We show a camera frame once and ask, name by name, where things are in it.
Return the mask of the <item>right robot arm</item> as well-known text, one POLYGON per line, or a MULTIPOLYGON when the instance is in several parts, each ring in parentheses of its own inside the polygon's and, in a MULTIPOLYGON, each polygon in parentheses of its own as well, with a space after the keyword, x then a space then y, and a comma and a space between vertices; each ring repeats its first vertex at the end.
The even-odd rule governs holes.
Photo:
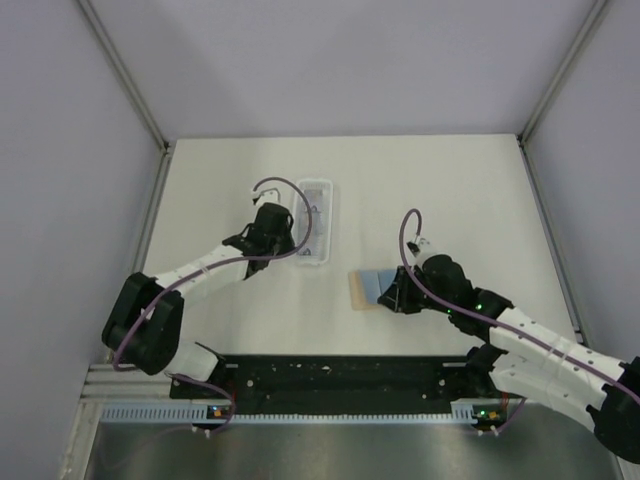
POLYGON ((482 340, 468 356, 476 394, 496 389, 537 402, 583 425, 611 453, 639 461, 639 362, 601 354, 533 320, 505 297, 473 286, 444 254, 400 266, 377 299, 395 313, 445 314, 482 340))

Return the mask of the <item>beige card holder wallet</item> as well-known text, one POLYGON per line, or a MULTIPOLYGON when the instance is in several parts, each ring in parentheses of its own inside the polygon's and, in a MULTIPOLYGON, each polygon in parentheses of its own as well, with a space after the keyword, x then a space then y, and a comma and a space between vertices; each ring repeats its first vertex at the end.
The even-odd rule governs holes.
POLYGON ((356 270, 348 273, 351 307, 355 311, 377 309, 378 298, 391 286, 395 269, 356 270))

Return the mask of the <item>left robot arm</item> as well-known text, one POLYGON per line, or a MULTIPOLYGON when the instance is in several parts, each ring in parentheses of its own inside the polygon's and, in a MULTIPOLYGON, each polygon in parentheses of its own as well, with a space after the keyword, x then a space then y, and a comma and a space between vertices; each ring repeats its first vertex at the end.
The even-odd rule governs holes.
POLYGON ((183 338, 184 313, 251 278, 272 259, 290 255, 292 227, 293 216, 286 207, 266 202, 257 208, 253 222, 202 257, 156 276, 130 275, 102 332, 103 344, 114 353, 114 369, 187 376, 203 395, 220 394, 227 374, 217 366, 219 357, 211 349, 183 338))

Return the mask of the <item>clear plastic card tray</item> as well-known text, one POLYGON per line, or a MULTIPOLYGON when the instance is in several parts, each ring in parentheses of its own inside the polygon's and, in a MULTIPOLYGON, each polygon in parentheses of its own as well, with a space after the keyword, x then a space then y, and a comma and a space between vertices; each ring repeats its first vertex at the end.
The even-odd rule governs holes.
POLYGON ((295 197, 293 204, 295 245, 303 247, 296 253, 297 262, 304 266, 320 266, 328 262, 331 248, 333 214, 333 182, 328 179, 307 178, 297 183, 310 206, 311 218, 304 201, 295 197))

